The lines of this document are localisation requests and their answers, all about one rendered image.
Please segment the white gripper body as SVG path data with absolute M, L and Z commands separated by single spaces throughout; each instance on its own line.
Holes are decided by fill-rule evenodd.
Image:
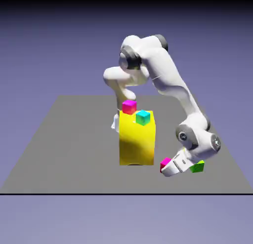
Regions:
M 161 173 L 165 177 L 171 177 L 173 175 L 176 175 L 178 173 L 182 173 L 182 169 L 179 167 L 175 159 L 172 159 L 166 164 L 162 169 Z

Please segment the small magenta cube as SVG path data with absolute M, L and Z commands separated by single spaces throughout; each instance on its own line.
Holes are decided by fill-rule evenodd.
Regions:
M 133 115 L 137 110 L 137 102 L 126 100 L 122 103 L 122 112 L 128 115 Z
M 161 162 L 160 162 L 160 173 L 162 173 L 162 169 L 171 161 L 170 158 L 164 158 Z

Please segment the small green cube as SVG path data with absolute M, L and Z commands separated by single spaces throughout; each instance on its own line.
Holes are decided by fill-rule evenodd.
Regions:
M 204 167 L 205 167 L 205 162 L 203 160 L 201 160 L 198 163 L 191 166 L 190 170 L 191 170 L 192 173 L 203 172 Z

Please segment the small cyan cube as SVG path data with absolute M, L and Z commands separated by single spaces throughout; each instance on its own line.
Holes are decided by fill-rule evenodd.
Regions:
M 150 120 L 151 120 L 150 112 L 140 110 L 135 114 L 135 122 L 139 125 L 145 126 L 150 122 Z

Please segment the large yellow box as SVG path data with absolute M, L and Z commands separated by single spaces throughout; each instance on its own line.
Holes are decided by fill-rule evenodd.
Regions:
M 149 123 L 136 122 L 138 113 L 148 113 Z M 132 115 L 120 112 L 119 163 L 120 165 L 153 165 L 156 140 L 156 123 L 153 111 L 136 111 Z

